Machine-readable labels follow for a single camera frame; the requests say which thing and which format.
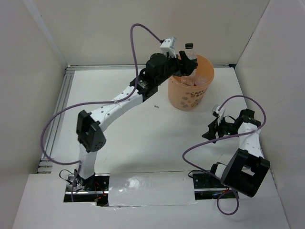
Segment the black label small bottle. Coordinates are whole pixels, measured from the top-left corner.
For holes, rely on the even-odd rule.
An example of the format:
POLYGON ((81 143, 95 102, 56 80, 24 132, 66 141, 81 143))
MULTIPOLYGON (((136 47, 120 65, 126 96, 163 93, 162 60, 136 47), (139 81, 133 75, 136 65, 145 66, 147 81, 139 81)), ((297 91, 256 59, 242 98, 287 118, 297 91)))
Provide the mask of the black label small bottle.
POLYGON ((191 61, 197 62, 197 53, 193 48, 193 43, 185 44, 185 54, 191 61))

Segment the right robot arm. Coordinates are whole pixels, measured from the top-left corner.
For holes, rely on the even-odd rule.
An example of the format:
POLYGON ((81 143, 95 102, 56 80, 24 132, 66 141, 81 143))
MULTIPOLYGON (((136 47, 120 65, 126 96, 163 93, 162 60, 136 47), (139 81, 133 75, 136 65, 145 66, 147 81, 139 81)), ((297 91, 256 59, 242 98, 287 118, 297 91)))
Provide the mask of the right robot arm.
POLYGON ((264 159, 259 142, 261 122, 254 118, 254 111, 249 109, 241 110, 232 123, 225 120, 224 112, 225 109, 220 106, 213 108, 216 119, 208 125, 208 132, 202 137, 215 141, 226 135, 238 135, 239 148, 223 173, 217 170, 210 173, 208 182, 213 187, 223 184, 253 197, 270 168, 270 162, 264 159))

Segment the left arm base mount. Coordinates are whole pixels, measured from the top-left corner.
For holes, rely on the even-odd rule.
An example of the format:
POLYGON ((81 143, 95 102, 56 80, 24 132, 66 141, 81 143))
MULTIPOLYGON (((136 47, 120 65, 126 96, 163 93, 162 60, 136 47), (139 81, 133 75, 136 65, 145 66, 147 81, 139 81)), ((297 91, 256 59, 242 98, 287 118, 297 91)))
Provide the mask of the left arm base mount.
POLYGON ((78 179, 74 180, 74 174, 67 169, 62 169, 59 172, 59 177, 66 184, 64 203, 88 202, 95 203, 99 207, 107 207, 109 205, 109 174, 96 174, 86 184, 79 182, 78 179))

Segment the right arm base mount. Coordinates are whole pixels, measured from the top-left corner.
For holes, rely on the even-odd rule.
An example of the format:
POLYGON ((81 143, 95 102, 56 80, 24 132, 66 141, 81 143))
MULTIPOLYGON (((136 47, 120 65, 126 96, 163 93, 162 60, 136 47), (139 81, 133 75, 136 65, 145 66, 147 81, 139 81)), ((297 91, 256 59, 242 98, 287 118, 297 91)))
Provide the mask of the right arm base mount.
POLYGON ((190 171, 188 177, 193 181, 195 200, 218 199, 221 194, 223 194, 221 198, 235 198, 230 188, 201 170, 190 171))

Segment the clear bottle white cap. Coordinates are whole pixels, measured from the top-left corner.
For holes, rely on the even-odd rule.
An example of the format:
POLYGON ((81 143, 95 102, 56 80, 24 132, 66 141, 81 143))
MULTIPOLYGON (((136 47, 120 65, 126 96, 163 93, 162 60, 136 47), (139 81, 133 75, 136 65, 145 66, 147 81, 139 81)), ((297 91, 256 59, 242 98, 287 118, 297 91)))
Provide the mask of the clear bottle white cap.
POLYGON ((203 86, 206 85, 210 79, 203 75, 182 76, 181 83, 186 86, 203 86))

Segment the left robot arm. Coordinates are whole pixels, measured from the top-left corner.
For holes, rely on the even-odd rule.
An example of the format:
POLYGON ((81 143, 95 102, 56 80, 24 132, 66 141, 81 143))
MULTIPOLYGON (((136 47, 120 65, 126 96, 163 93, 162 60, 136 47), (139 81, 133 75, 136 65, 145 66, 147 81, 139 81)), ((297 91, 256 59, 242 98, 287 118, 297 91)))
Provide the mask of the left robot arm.
POLYGON ((128 110, 145 102, 158 91, 158 87, 171 76, 189 76, 198 66, 197 59, 189 59, 184 51, 179 57, 155 53, 141 69, 138 77, 116 96, 110 104, 78 114, 76 133, 80 143, 80 168, 74 171, 77 185, 89 190, 95 184, 97 152, 105 145, 104 131, 128 110))

